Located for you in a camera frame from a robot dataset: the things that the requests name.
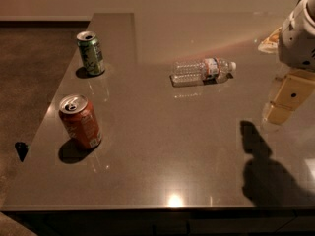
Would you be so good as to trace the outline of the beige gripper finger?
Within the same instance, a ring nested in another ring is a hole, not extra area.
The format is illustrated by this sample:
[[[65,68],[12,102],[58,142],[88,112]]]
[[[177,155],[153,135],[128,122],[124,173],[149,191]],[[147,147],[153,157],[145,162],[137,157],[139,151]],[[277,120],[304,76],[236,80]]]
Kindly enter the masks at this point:
[[[269,102],[264,108],[264,119],[272,124],[281,125],[292,115],[293,110]]]
[[[276,54],[279,47],[279,37],[282,28],[275,29],[267,38],[265,38],[259,45],[258,50],[267,54]]]

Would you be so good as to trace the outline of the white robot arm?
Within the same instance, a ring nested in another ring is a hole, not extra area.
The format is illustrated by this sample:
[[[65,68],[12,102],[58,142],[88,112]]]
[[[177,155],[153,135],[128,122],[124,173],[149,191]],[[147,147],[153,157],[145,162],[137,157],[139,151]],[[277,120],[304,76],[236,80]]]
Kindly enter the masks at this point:
[[[315,0],[299,0],[258,50],[282,63],[263,111],[265,123],[281,125],[315,91]]]

